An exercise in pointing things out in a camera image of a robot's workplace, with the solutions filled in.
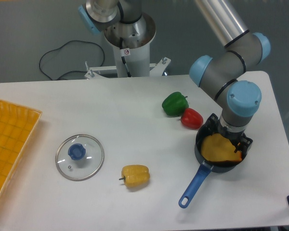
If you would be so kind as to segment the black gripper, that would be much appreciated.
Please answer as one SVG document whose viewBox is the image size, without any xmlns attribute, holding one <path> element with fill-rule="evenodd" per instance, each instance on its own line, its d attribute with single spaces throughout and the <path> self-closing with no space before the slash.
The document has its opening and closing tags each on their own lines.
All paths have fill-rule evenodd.
<svg viewBox="0 0 289 231">
<path fill-rule="evenodd" d="M 245 135 L 246 126 L 235 127 L 226 122 L 223 115 L 218 117 L 212 113 L 206 121 L 207 136 L 219 133 L 224 138 L 228 139 L 235 146 L 235 153 L 240 151 L 246 154 L 253 140 Z"/>
</svg>

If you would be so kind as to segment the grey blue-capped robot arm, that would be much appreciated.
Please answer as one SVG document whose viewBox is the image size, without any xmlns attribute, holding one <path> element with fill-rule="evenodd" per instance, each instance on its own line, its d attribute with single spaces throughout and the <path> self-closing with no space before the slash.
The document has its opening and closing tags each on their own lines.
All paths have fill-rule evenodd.
<svg viewBox="0 0 289 231">
<path fill-rule="evenodd" d="M 207 55 L 191 66 L 189 76 L 221 108 L 217 131 L 244 151 L 251 141 L 244 131 L 259 108 L 261 91 L 254 83 L 238 78 L 265 59 L 271 50 L 266 36 L 250 33 L 226 0 L 198 0 L 197 7 L 224 46 L 223 56 Z M 139 0 L 88 0 L 78 12 L 93 33 L 103 33 L 113 47 L 118 77 L 148 77 L 150 43 L 156 34 L 152 18 Z"/>
</svg>

